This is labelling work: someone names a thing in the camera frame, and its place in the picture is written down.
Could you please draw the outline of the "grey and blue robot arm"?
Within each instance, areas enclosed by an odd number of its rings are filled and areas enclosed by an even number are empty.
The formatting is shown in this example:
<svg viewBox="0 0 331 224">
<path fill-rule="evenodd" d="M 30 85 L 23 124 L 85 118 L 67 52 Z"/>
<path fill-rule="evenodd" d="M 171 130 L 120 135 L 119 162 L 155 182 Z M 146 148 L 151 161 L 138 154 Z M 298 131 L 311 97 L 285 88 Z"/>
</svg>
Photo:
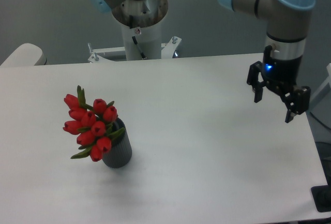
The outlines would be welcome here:
<svg viewBox="0 0 331 224">
<path fill-rule="evenodd" d="M 217 0 L 235 12 L 268 22 L 263 59 L 249 68 L 247 83 L 254 101 L 266 88 L 287 108 L 285 122 L 308 110 L 310 88 L 296 78 L 304 54 L 315 0 Z M 160 59 L 160 24 L 168 12 L 167 0 L 90 0 L 100 12 L 111 12 L 120 24 L 127 60 Z"/>
</svg>

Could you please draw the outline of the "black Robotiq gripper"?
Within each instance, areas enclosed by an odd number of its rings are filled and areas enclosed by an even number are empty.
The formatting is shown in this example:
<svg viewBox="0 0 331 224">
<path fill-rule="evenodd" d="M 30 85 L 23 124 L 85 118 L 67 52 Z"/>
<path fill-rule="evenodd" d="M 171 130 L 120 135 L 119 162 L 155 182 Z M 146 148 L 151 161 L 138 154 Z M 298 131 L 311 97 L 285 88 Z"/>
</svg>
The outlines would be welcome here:
<svg viewBox="0 0 331 224">
<path fill-rule="evenodd" d="M 302 56 L 291 60 L 281 60 L 264 55 L 263 63 L 257 61 L 249 67 L 247 84 L 254 92 L 254 103 L 262 100 L 265 86 L 264 81 L 259 81 L 259 74 L 262 73 L 262 78 L 269 82 L 266 87 L 281 96 L 287 108 L 286 123 L 291 122 L 296 115 L 301 115 L 309 108 L 311 88 L 296 85 L 301 60 Z"/>
</svg>

